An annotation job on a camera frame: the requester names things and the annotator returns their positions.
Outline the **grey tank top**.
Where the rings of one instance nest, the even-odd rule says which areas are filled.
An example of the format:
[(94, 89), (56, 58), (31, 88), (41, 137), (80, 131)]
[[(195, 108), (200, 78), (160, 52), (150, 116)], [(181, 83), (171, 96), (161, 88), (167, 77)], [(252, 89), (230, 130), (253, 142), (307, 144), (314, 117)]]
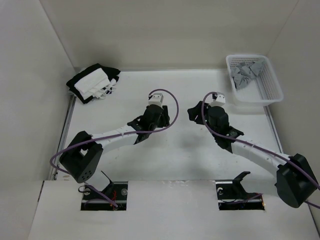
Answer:
[(235, 67), (231, 68), (231, 77), (237, 90), (247, 87), (252, 81), (255, 81), (262, 72), (265, 65), (264, 59), (252, 61), (246, 64), (240, 62)]

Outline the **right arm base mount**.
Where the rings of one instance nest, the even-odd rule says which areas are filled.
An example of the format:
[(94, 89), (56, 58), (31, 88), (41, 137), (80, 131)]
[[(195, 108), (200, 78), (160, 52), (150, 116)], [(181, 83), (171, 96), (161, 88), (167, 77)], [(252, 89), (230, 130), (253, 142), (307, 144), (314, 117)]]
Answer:
[(250, 171), (243, 171), (234, 179), (215, 182), (218, 209), (220, 211), (265, 210), (261, 193), (247, 192), (241, 184)]

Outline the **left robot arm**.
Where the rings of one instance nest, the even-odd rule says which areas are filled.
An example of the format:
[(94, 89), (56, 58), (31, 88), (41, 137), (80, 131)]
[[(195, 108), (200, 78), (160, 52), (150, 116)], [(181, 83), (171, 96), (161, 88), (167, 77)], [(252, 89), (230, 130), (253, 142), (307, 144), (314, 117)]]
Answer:
[(143, 115), (113, 131), (90, 135), (86, 131), (77, 133), (59, 163), (79, 183), (89, 183), (98, 176), (101, 156), (115, 149), (136, 145), (148, 139), (157, 128), (170, 125), (168, 107), (151, 104)]

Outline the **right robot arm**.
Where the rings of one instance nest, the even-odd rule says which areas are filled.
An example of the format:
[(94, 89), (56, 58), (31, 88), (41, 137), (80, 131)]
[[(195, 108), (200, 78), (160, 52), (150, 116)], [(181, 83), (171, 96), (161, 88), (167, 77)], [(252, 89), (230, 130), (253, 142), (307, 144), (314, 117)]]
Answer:
[(190, 121), (207, 127), (221, 149), (241, 156), (273, 174), (278, 197), (290, 207), (299, 208), (320, 188), (303, 155), (277, 153), (247, 140), (242, 131), (230, 125), (223, 107), (199, 101), (187, 113)]

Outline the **white plastic basket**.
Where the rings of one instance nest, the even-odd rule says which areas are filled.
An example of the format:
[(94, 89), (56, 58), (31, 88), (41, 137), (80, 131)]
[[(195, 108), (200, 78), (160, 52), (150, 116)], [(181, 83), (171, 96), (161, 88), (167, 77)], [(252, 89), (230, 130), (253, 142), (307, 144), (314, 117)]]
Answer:
[(233, 54), (225, 60), (236, 105), (265, 107), (284, 99), (278, 78), (266, 56)]

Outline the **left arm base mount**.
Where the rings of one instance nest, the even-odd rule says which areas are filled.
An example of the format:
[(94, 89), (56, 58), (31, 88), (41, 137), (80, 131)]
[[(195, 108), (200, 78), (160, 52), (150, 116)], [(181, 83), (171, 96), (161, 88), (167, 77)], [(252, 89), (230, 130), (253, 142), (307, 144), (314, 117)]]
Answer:
[(78, 188), (82, 194), (81, 211), (126, 211), (129, 183), (127, 181), (112, 181), (104, 172), (107, 186), (98, 193), (84, 184)]

